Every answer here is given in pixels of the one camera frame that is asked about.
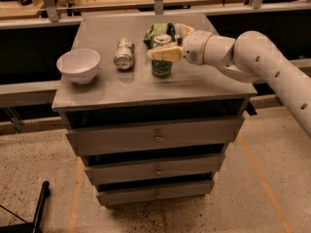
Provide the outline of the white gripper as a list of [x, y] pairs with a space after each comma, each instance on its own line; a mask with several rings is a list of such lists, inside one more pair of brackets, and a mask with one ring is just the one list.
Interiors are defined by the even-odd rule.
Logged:
[[147, 51], [147, 57], [150, 60], [178, 62], [184, 57], [190, 64], [204, 64], [204, 49], [213, 35], [210, 31], [196, 30], [191, 26], [175, 23], [175, 33], [179, 38], [184, 38], [183, 49], [178, 46], [169, 48], [154, 48]]

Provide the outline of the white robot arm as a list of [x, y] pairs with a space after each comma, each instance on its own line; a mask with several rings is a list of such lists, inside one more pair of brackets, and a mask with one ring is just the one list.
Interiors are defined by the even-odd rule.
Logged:
[[311, 78], [295, 67], [263, 34], [247, 31], [238, 38], [178, 24], [181, 43], [163, 43], [147, 51], [151, 60], [208, 65], [242, 83], [264, 80], [311, 137]]

